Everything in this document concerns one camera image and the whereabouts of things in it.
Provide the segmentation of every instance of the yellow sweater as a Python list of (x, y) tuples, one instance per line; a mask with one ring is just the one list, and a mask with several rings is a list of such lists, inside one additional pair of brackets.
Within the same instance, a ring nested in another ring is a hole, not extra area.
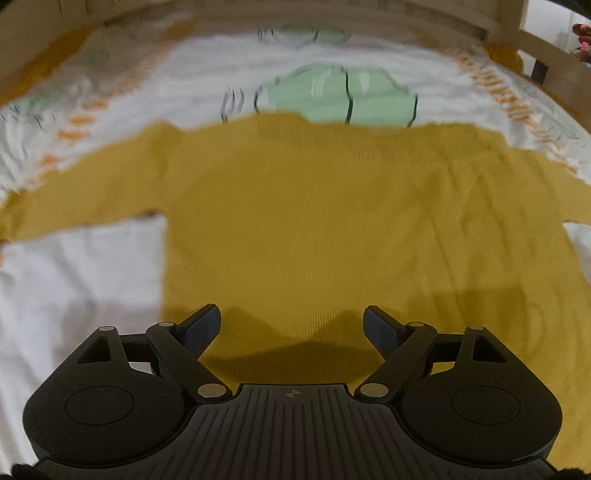
[(230, 385), (359, 382), (381, 361), (369, 304), (442, 332), (482, 324), (558, 397), (555, 464), (591, 468), (589, 288), (561, 226), (591, 223), (591, 189), (563, 166), (469, 125), (161, 124), (13, 194), (0, 238), (154, 211), (163, 318), (218, 304), (203, 361)]

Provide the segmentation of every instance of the white bed sheet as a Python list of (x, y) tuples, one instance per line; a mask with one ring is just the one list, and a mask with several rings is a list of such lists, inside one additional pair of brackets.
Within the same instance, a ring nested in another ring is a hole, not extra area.
[[(418, 95), (415, 125), (470, 122), (502, 132), (514, 147), (540, 147), (526, 125), (510, 119), (456, 61), (435, 51), (355, 36), (338, 41), (334, 32), (328, 43), (313, 44), (257, 32), (190, 37), (166, 47), (154, 41), (164, 28), (190, 17), (181, 4), (102, 28), (51, 79), (0, 109), (1, 193), (34, 187), (48, 155), (65, 169), (154, 121), (180, 128), (219, 122), (223, 98), (232, 92), (230, 119), (248, 115), (261, 85), (312, 63), (386, 70)], [(536, 111), (551, 135), (560, 137), (571, 164), (591, 183), (589, 135), (539, 90), (487, 65)], [(125, 86), (130, 82), (135, 82), (131, 90)], [(117, 88), (129, 91), (109, 93)], [(239, 109), (236, 98), (242, 95)], [(93, 102), (108, 108), (85, 108)], [(72, 124), (72, 118), (84, 116), (92, 123)], [(77, 132), (87, 136), (67, 139)], [(591, 228), (565, 228), (591, 278)], [(0, 471), (14, 462), (35, 461), (21, 425), (24, 403), (90, 332), (105, 324), (122, 333), (142, 332), (158, 320), (164, 231), (165, 219), (153, 216), (2, 247)]]

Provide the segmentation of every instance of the round joint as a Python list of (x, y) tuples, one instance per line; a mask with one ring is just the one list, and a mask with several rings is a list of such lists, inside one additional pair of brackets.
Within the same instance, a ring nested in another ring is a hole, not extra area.
[(361, 386), (359, 391), (366, 397), (381, 398), (388, 395), (389, 389), (381, 383), (366, 383)]
[(197, 393), (203, 398), (218, 398), (226, 393), (226, 387), (219, 383), (206, 383), (197, 389)]

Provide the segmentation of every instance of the ribbed black plate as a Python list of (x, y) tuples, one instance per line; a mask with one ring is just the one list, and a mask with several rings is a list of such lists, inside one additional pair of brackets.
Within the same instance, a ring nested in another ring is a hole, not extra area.
[(542, 480), (554, 472), (543, 460), (482, 469), (440, 459), (388, 407), (358, 402), (343, 385), (246, 385), (232, 400), (197, 408), (177, 438), (143, 460), (37, 468), (59, 480)]

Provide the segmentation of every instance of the bed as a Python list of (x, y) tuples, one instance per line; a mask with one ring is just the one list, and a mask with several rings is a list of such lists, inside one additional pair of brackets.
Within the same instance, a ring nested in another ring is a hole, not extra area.
[[(591, 184), (591, 69), (524, 31), (526, 9), (525, 0), (13, 0), (0, 12), (0, 197), (35, 190), (154, 122), (232, 122), (278, 98), (321, 96), (318, 78), (349, 76), (363, 93), (385, 82), (398, 113), (381, 122), (471, 123)], [(547, 67), (541, 88), (519, 74), (517, 50)], [(355, 118), (371, 124), (358, 105)], [(291, 111), (336, 121), (343, 110)], [(591, 281), (591, 227), (564, 228)], [(159, 321), (166, 230), (164, 216), (148, 215), (2, 246), (0, 470), (34, 461), (24, 403), (94, 328), (136, 333)], [(502, 340), (520, 355), (536, 349), (517, 337)], [(583, 407), (565, 420), (557, 467), (591, 468), (586, 424)]]

